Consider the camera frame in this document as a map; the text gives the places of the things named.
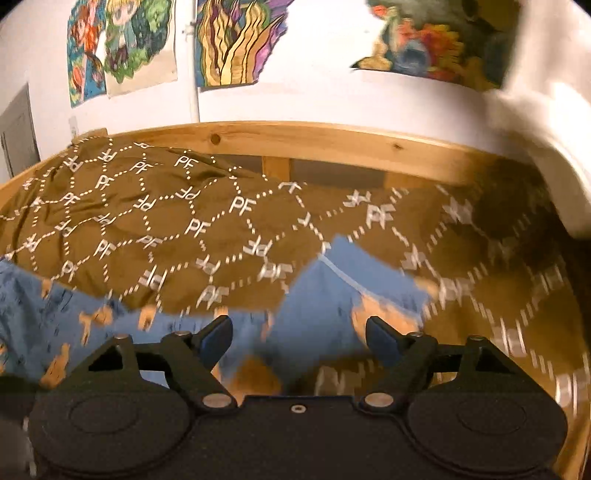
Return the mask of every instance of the brown duvet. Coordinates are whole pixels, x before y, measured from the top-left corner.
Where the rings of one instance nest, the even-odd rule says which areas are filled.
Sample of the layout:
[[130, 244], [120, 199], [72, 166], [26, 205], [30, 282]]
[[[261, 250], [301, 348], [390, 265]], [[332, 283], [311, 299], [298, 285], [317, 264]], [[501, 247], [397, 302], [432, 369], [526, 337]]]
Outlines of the brown duvet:
[[429, 334], [491, 338], [556, 398], [569, 419], [556, 471], [575, 479], [589, 432], [587, 347], [556, 242], [531, 239], [553, 214], [533, 181], [489, 187], [280, 183], [189, 150], [92, 138], [4, 206], [0, 249], [32, 273], [130, 309], [191, 314], [273, 309], [340, 233], [439, 285], [423, 314]]

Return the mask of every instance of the wooden slat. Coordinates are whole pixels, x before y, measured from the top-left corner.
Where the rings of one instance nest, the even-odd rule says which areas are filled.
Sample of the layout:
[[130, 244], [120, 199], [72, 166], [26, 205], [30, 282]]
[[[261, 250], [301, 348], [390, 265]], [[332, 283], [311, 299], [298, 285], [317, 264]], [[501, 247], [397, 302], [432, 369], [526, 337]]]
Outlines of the wooden slat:
[[434, 180], [424, 179], [421, 177], [414, 177], [411, 175], [404, 175], [393, 171], [387, 171], [384, 175], [384, 188], [389, 189], [392, 187], [397, 188], [416, 188], [416, 187], [427, 187], [436, 183]]
[[290, 181], [291, 162], [289, 158], [263, 157], [262, 172], [271, 179]]
[[[211, 122], [121, 135], [151, 145], [182, 146], [210, 155], [320, 160], [451, 184], [471, 183], [501, 159], [491, 153], [426, 138], [308, 122]], [[517, 168], [532, 170], [523, 165]]]

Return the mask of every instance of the colorful artwork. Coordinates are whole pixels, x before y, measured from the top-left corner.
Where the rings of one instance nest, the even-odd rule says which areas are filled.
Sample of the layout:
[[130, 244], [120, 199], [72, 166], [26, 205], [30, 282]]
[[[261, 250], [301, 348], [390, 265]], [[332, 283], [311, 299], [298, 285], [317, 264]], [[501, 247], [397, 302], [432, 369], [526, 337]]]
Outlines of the colorful artwork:
[[443, 80], [478, 91], [501, 85], [515, 38], [517, 2], [368, 0], [368, 5], [384, 26], [371, 56], [353, 68]]
[[198, 0], [195, 48], [197, 85], [255, 83], [286, 32], [293, 0]]
[[176, 80], [174, 0], [106, 0], [109, 96]]
[[68, 20], [68, 78], [72, 107], [106, 92], [105, 72], [96, 57], [99, 36], [105, 29], [105, 2], [79, 0]]

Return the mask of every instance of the white pipe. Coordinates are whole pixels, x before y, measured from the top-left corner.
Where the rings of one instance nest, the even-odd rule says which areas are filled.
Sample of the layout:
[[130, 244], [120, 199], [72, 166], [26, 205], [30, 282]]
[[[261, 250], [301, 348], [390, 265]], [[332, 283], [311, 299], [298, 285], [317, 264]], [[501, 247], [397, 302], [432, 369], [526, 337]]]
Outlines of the white pipe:
[[189, 109], [191, 121], [199, 123], [199, 100], [197, 98], [197, 83], [195, 81], [195, 18], [197, 0], [187, 0], [190, 3], [190, 23], [184, 28], [185, 41], [187, 42], [187, 69], [189, 73]]

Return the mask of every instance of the wall outlet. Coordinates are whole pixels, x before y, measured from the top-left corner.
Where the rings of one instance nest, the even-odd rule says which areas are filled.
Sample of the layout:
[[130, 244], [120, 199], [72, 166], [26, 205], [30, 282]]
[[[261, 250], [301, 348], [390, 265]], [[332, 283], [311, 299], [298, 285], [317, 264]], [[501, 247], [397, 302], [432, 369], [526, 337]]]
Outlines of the wall outlet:
[[71, 116], [70, 117], [70, 135], [72, 136], [72, 139], [74, 139], [75, 137], [78, 136], [78, 120], [76, 119], [75, 116]]

